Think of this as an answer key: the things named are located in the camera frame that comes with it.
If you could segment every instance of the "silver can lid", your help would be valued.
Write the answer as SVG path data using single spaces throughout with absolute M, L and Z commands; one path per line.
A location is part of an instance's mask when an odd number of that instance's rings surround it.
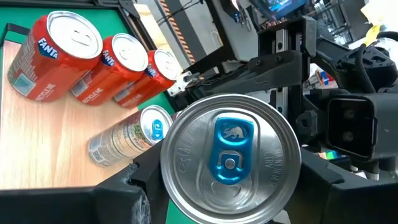
M 166 137 L 173 121 L 162 107 L 151 105 L 142 110 L 140 123 L 145 138 L 154 145 Z
M 267 223 L 299 179 L 300 146 L 289 123 L 251 96 L 195 102 L 162 145 L 162 176 L 174 204 L 198 223 Z
M 176 80 L 178 76 L 177 59 L 168 50 L 164 49 L 157 49 L 154 57 L 159 72 L 169 80 Z
M 116 58 L 126 68 L 141 72 L 148 67 L 148 55 L 144 46 L 129 34 L 116 34 L 112 39 Z
M 47 17 L 52 40 L 66 53 L 78 58 L 95 58 L 103 47 L 98 30 L 84 17 L 68 11 L 53 11 Z

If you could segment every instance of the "can lid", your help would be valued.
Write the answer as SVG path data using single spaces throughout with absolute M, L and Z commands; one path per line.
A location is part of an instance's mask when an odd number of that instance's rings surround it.
M 157 105 L 146 107 L 141 113 L 140 122 L 145 138 L 152 144 L 166 137 L 173 123 L 168 112 Z
M 53 11 L 47 17 L 52 40 L 66 53 L 78 58 L 95 58 L 103 47 L 98 30 L 84 17 L 68 11 Z
M 129 34 L 116 34 L 112 48 L 119 62 L 126 68 L 141 72 L 148 66 L 148 55 L 144 46 Z
M 299 179 L 300 146 L 273 107 L 251 96 L 216 95 L 175 120 L 160 155 L 174 204 L 198 223 L 267 223 Z
M 169 80 L 176 80 L 178 76 L 177 59 L 168 50 L 155 51 L 155 63 L 159 72 Z

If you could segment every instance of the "striped tape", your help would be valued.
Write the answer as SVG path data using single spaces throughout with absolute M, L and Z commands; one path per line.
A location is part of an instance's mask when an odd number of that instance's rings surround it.
M 166 16 L 169 16 L 171 14 L 171 12 L 170 12 L 170 9 L 169 9 L 168 5 L 166 4 L 165 0 L 160 0 L 160 4 L 162 5 L 162 8 L 163 8 Z M 184 52 L 186 53 L 186 55 L 189 58 L 189 61 L 191 61 L 191 63 L 195 63 L 196 60 L 195 60 L 195 58 L 193 58 L 192 52 L 189 50 L 187 42 L 185 41 L 185 38 L 180 31 L 180 28 L 178 28 L 178 25 L 175 22 L 175 19 L 173 17 L 169 18 L 169 23 L 173 27 L 173 30 L 174 30 L 175 34 L 177 35 L 177 38 L 180 41 L 180 43 L 184 49 Z

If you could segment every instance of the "table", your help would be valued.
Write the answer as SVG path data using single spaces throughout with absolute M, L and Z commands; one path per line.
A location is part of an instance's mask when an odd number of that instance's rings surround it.
M 31 27 L 34 21 L 54 9 L 0 8 L 0 27 L 11 22 Z M 119 16 L 112 10 L 67 9 L 87 18 L 102 37 L 126 32 Z M 158 47 L 167 48 L 159 27 L 147 6 L 138 6 L 144 25 Z M 2 75 L 6 74 L 25 37 L 11 34 L 0 52 Z M 51 103 L 28 100 L 12 89 L 5 75 L 1 82 L 0 107 L 0 189 L 81 187 L 96 185 L 127 165 L 98 167 L 87 156 L 86 143 L 99 133 L 148 105 L 174 111 L 163 94 L 133 110 L 109 101 L 101 106 L 87 106 L 68 93 Z M 167 223 L 191 223 L 170 203 Z

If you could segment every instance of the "wooden table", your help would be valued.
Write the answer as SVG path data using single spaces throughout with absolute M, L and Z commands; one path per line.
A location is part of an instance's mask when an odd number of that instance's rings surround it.
M 136 7 L 158 47 L 170 48 L 149 8 Z M 6 76 L 20 46 L 6 41 L 2 52 L 0 189 L 96 185 L 126 167 L 128 162 L 96 166 L 87 156 L 87 141 L 137 109 L 114 101 L 87 106 L 70 93 L 52 103 L 24 98 Z

